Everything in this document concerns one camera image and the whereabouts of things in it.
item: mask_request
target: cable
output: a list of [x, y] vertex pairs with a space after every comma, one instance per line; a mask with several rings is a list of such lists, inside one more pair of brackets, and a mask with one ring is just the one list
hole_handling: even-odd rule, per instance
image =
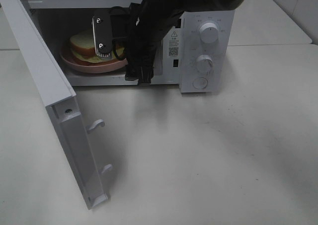
[[117, 42], [114, 42], [114, 43], [113, 43], [113, 52], [114, 52], [114, 55], [115, 55], [116, 59], [118, 59], [119, 61], [123, 61], [123, 60], [126, 59], [126, 56], [125, 56], [125, 54], [124, 54], [124, 56], [122, 56], [122, 57], [119, 57], [119, 56], [118, 56], [117, 51], [116, 51], [116, 44], [117, 44]]

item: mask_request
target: white knob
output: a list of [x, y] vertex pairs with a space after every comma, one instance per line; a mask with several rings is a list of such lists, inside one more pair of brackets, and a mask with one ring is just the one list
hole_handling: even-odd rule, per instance
[[196, 60], [196, 68], [197, 70], [206, 75], [213, 68], [213, 60], [209, 55], [200, 55]]
[[206, 44], [212, 44], [219, 38], [219, 27], [215, 23], [203, 23], [199, 31], [201, 40]]

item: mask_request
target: white table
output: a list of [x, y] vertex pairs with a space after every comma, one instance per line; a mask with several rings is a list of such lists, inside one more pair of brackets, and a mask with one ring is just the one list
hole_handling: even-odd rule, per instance
[[[245, 0], [237, 9], [229, 41], [234, 45], [310, 44], [312, 40], [273, 0]], [[0, 50], [18, 49], [0, 8]]]
[[317, 46], [229, 47], [218, 95], [77, 88], [114, 165], [91, 211], [22, 56], [0, 58], [1, 225], [317, 224]]
[[0, 50], [17, 50], [19, 46], [15, 40], [10, 25], [0, 7]]

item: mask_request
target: white microwave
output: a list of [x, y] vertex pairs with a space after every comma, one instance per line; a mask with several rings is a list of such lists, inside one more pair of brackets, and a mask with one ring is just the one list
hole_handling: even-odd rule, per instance
[[[128, 7], [142, 0], [0, 0], [87, 207], [108, 199], [101, 177], [112, 169], [96, 166], [87, 134], [103, 120], [85, 126], [72, 86], [137, 85], [125, 69], [84, 74], [68, 68], [60, 48], [91, 24], [97, 8]], [[178, 84], [181, 93], [214, 92], [231, 32], [234, 11], [186, 12], [162, 41], [152, 84]]]

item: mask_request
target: microwave door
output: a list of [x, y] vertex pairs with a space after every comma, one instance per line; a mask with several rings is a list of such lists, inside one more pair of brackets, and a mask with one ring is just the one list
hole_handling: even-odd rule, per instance
[[26, 0], [0, 0], [20, 51], [39, 91], [87, 207], [107, 200], [101, 177], [111, 169], [97, 168], [87, 133], [102, 125], [85, 126], [76, 93], [45, 44]]

